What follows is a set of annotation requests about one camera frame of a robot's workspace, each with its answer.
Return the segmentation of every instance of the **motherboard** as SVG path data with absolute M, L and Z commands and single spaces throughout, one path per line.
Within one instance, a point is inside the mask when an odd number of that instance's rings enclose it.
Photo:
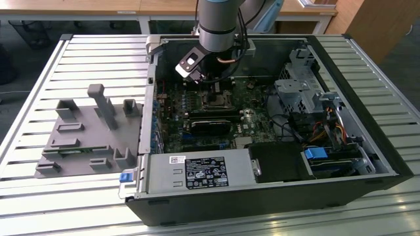
M 159 91 L 166 153 L 239 149 L 278 140 L 265 107 L 267 86 L 258 80 L 237 78 L 209 87 L 163 81 Z

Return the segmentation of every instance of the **table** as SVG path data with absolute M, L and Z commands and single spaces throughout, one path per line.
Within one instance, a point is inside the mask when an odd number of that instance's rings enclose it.
M 0 235 L 393 235 L 420 230 L 420 114 L 355 41 L 342 35 L 318 39 L 417 175 L 401 185 L 342 207 L 147 227 L 119 198 L 119 173 L 34 179 L 61 98 L 94 105 L 87 87 L 103 83 L 114 104 L 129 98 L 143 103 L 146 39 L 74 35 L 59 41 L 0 145 Z M 325 69 L 321 75 L 334 91 Z
M 2 20 L 138 20 L 142 0 L 0 0 Z
M 197 0 L 0 0 L 0 20 L 139 21 L 150 34 L 151 20 L 195 20 Z M 277 21 L 318 22 L 323 34 L 334 9 L 306 9 L 298 0 L 286 0 Z
M 142 33 L 151 33 L 153 20 L 194 21 L 195 7 L 197 0 L 142 0 L 139 16 Z M 315 21 L 318 24 L 314 34 L 323 34 L 337 13 L 335 9 L 307 9 L 298 0 L 285 0 L 277 21 Z

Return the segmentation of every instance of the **cardboard box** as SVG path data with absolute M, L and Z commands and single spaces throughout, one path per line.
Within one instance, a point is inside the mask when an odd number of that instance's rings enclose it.
M 337 5 L 338 0 L 311 0 L 311 2 L 315 4 Z

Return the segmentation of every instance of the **barcode label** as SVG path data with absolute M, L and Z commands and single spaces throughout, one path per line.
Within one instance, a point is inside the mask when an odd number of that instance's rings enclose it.
M 186 156 L 171 156 L 170 164 L 186 163 Z

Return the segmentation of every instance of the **power supply label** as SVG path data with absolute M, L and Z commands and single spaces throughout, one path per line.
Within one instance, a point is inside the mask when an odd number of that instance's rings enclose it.
M 189 189 L 230 186 L 225 157 L 186 159 L 186 180 Z

